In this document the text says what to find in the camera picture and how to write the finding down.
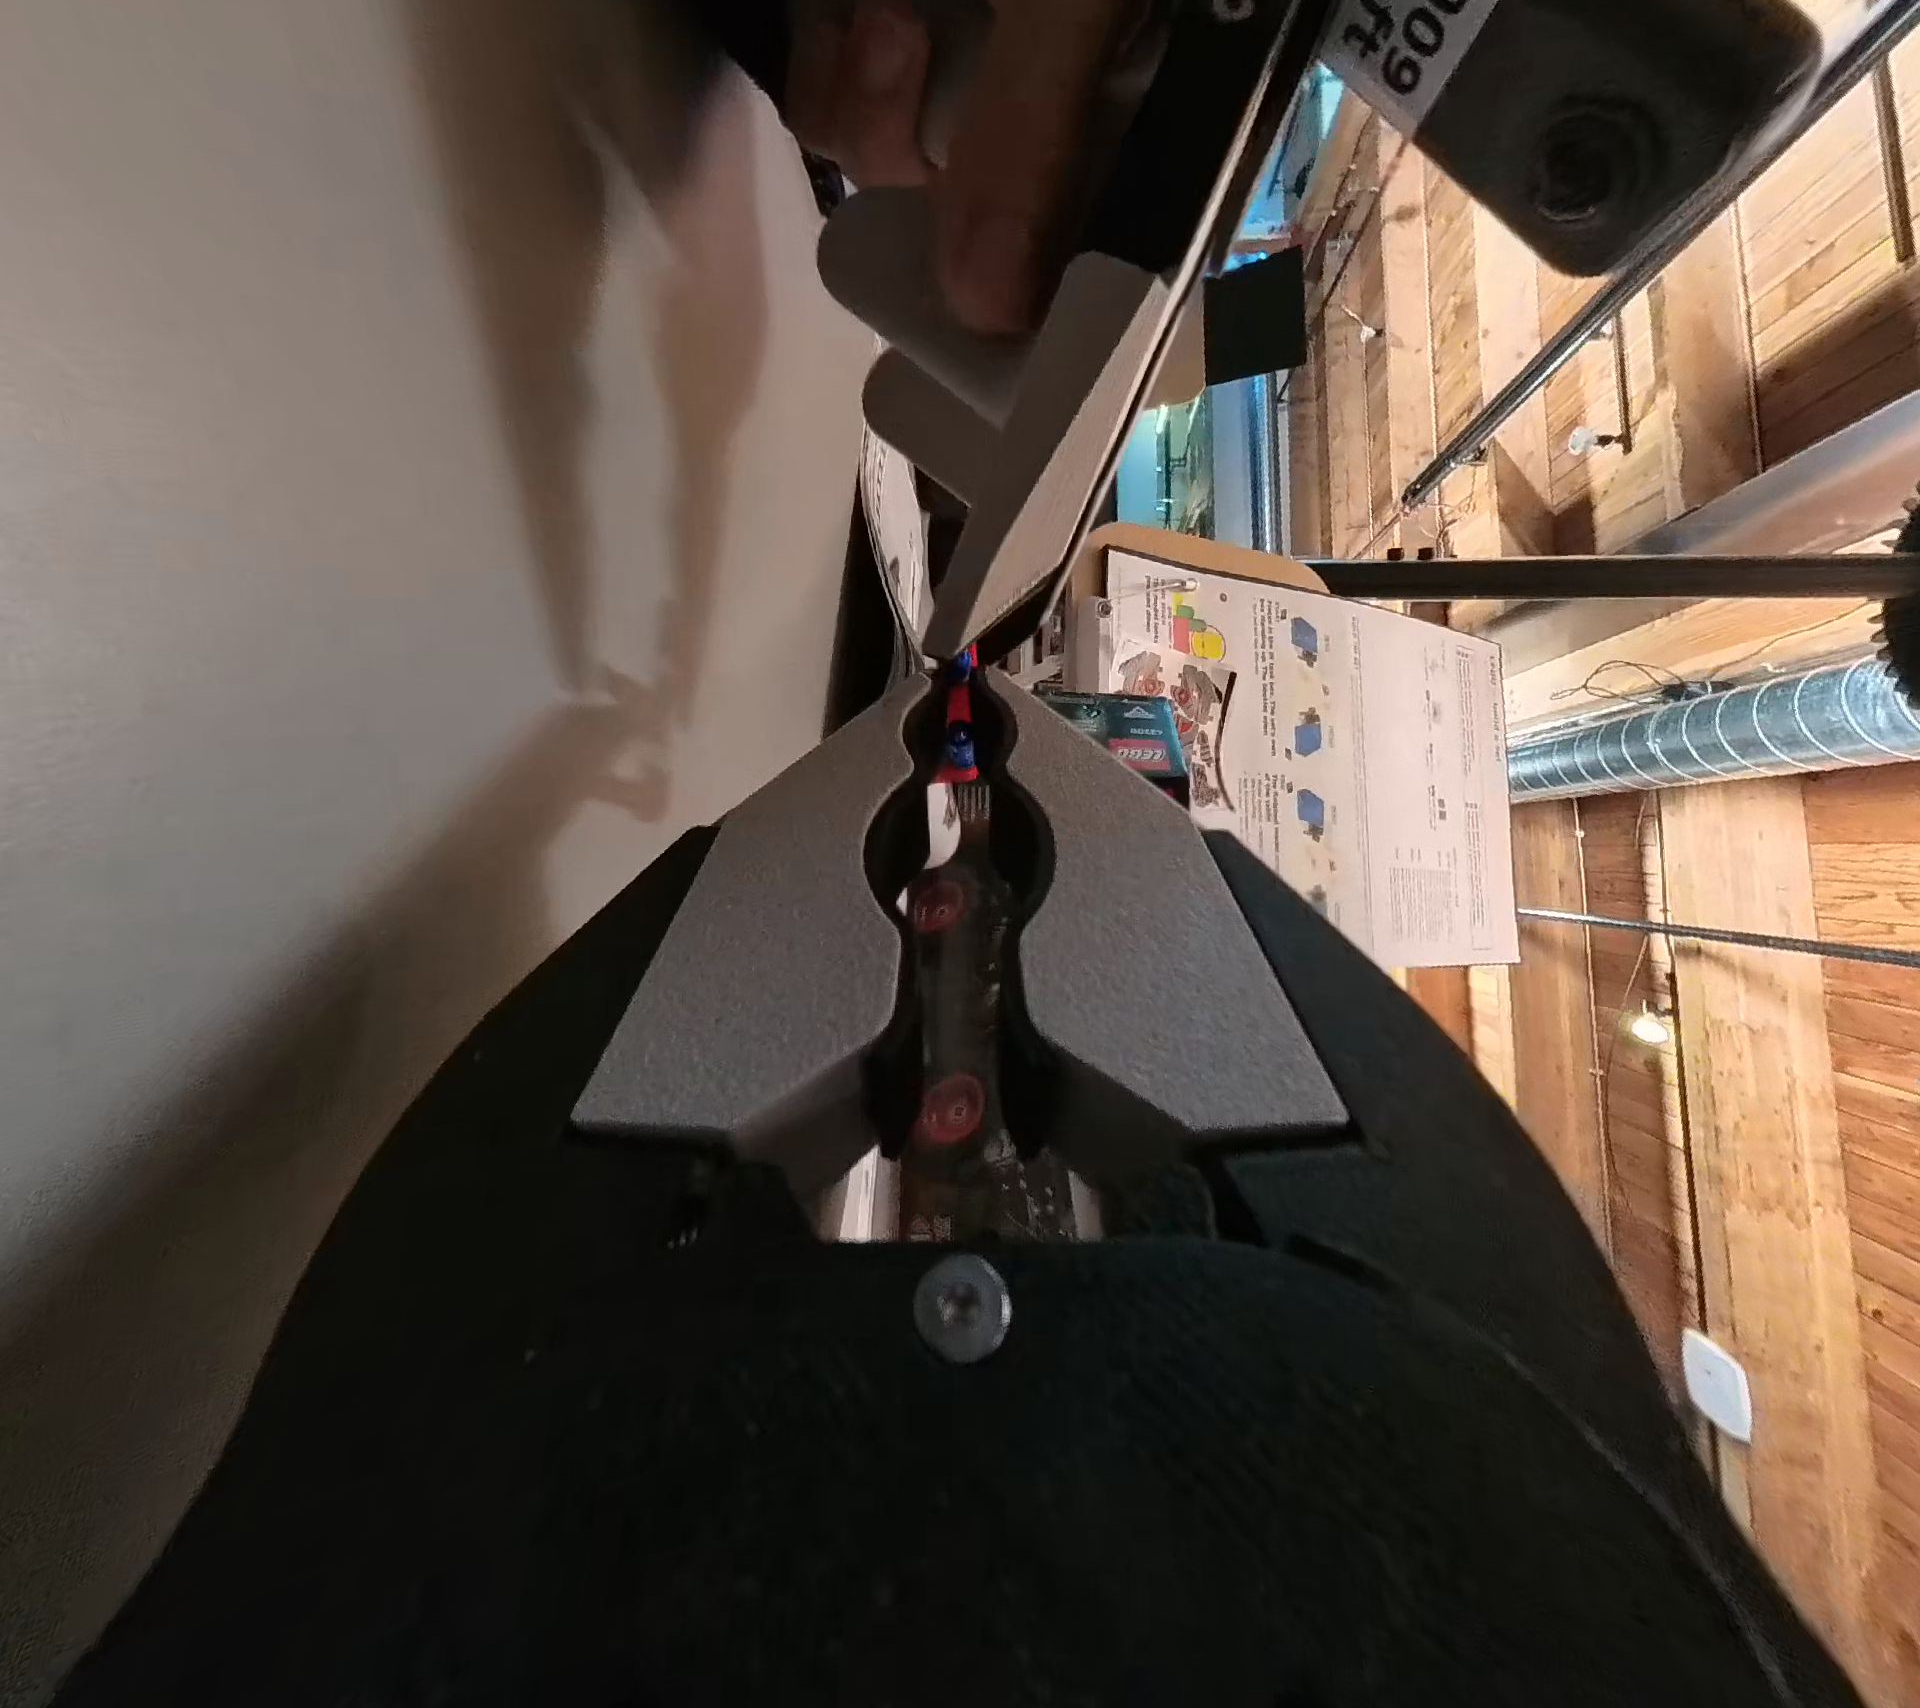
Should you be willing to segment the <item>silver ventilation duct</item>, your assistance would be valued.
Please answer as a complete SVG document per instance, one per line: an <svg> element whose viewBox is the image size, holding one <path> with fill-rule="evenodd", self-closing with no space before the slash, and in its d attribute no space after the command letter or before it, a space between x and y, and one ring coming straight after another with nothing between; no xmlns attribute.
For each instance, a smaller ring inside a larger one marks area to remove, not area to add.
<svg viewBox="0 0 1920 1708"><path fill-rule="evenodd" d="M1716 686L1509 741L1516 805L1912 765L1916 701L1863 659Z"/></svg>

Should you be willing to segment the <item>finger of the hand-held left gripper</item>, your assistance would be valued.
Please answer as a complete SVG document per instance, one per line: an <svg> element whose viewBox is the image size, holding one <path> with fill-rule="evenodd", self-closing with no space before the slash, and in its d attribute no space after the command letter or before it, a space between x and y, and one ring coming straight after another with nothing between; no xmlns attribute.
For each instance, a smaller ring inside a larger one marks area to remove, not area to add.
<svg viewBox="0 0 1920 1708"><path fill-rule="evenodd" d="M995 425L902 353L880 353L862 385L868 433L969 516L1009 528L1027 498L1027 459Z"/></svg>
<svg viewBox="0 0 1920 1708"><path fill-rule="evenodd" d="M1139 415L1198 399L1201 297L1111 255L1084 252L993 405L934 378L1008 425L1026 459L1018 520L990 527L967 513L932 596L924 651L947 661L981 644L1072 563Z"/></svg>

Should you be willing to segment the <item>printed paper sheet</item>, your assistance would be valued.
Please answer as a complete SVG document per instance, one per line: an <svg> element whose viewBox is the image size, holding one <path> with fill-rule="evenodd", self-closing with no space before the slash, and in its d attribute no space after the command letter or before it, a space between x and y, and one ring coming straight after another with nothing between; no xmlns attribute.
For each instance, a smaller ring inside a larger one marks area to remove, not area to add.
<svg viewBox="0 0 1920 1708"><path fill-rule="evenodd" d="M1188 811L1384 971L1519 960L1499 648L1281 559L1115 528L1100 689L1164 699Z"/></svg>

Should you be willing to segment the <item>white wall device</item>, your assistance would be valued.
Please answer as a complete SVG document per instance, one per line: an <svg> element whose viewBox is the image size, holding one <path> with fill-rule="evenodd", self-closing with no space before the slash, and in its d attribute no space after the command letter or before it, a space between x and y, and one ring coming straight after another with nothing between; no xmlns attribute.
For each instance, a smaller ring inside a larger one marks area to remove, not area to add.
<svg viewBox="0 0 1920 1708"><path fill-rule="evenodd" d="M1681 1329L1678 1355L1691 1410L1719 1437L1748 1449L1753 1440L1756 1407L1743 1364L1693 1326Z"/></svg>

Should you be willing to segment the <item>white instruction booklet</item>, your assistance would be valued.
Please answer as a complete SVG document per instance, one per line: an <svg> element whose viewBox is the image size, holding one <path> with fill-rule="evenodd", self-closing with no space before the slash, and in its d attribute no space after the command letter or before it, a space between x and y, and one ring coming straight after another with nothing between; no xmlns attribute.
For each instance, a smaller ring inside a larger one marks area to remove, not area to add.
<svg viewBox="0 0 1920 1708"><path fill-rule="evenodd" d="M860 437L857 505L894 629L894 680L922 672L929 663L924 642L934 589L928 513L917 482L911 462L866 426Z"/></svg>

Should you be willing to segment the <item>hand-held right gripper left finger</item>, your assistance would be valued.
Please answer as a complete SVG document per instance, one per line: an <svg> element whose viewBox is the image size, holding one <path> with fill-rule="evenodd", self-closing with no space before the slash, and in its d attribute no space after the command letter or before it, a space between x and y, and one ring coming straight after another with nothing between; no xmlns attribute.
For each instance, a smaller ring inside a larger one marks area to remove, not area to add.
<svg viewBox="0 0 1920 1708"><path fill-rule="evenodd" d="M718 824L570 1121L735 1158L862 1158L860 1063L900 996L900 929L866 842L902 791L932 691L889 689Z"/></svg>

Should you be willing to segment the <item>green toy box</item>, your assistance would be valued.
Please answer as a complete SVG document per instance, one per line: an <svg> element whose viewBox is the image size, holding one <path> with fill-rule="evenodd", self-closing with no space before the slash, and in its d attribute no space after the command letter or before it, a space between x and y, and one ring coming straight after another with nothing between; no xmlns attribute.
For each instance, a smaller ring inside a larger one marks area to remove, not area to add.
<svg viewBox="0 0 1920 1708"><path fill-rule="evenodd" d="M1041 707L1102 747L1177 808L1189 811L1188 750L1175 705L1159 695L1041 689Z"/></svg>

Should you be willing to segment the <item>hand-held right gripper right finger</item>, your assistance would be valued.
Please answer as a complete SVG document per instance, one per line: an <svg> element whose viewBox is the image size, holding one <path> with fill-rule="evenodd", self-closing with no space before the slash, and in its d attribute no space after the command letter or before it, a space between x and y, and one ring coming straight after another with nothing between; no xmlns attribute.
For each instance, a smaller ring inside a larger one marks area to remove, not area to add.
<svg viewBox="0 0 1920 1708"><path fill-rule="evenodd" d="M1347 1109L1189 815L1005 674L985 689L1002 779L1038 824L1016 962L1054 1146L1341 1135Z"/></svg>

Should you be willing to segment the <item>red angled brick blue pins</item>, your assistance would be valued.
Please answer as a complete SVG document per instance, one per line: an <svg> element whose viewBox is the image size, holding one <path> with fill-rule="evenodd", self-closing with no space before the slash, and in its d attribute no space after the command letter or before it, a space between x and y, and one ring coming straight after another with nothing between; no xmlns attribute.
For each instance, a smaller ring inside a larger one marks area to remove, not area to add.
<svg viewBox="0 0 1920 1708"><path fill-rule="evenodd" d="M929 784L974 784L980 779L980 741L974 718L977 651L967 647L938 668L938 741Z"/></svg>

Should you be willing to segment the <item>black metal rod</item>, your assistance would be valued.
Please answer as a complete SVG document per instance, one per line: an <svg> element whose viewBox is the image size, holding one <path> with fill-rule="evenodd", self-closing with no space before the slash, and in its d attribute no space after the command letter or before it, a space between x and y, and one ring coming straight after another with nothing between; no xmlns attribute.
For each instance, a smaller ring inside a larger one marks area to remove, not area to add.
<svg viewBox="0 0 1920 1708"><path fill-rule="evenodd" d="M1371 603L1891 600L1917 592L1917 557L1612 555L1472 561L1311 561L1328 592Z"/></svg>

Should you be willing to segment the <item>black ribbed knob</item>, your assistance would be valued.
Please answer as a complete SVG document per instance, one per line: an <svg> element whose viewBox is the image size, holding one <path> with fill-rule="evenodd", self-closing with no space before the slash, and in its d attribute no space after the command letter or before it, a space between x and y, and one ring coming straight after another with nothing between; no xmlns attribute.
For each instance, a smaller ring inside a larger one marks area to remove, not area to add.
<svg viewBox="0 0 1920 1708"><path fill-rule="evenodd" d="M1905 502L1905 519L1885 551L1888 561L1909 564L1905 586L1888 592L1874 626L1874 647L1885 678L1902 702L1917 710L1917 500Z"/></svg>

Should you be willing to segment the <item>dark toy car box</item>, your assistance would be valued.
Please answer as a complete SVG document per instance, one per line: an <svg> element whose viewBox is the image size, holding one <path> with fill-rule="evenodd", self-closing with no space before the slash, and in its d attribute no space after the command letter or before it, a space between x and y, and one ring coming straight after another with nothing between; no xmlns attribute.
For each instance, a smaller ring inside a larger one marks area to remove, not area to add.
<svg viewBox="0 0 1920 1708"><path fill-rule="evenodd" d="M1022 1150L1004 1110L1014 898L993 862L987 784L938 784L926 801L926 868L900 898L920 1011L920 1091L898 1158L895 1236L929 1246L1095 1242L1094 1193L1055 1150Z"/></svg>

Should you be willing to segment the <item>black square panel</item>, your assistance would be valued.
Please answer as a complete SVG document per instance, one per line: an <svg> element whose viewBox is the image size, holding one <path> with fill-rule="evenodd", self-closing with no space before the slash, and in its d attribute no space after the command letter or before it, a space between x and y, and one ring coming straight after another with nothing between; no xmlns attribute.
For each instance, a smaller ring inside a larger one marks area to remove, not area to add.
<svg viewBox="0 0 1920 1708"><path fill-rule="evenodd" d="M1248 258L1201 283L1204 387L1283 376L1310 359L1299 245Z"/></svg>

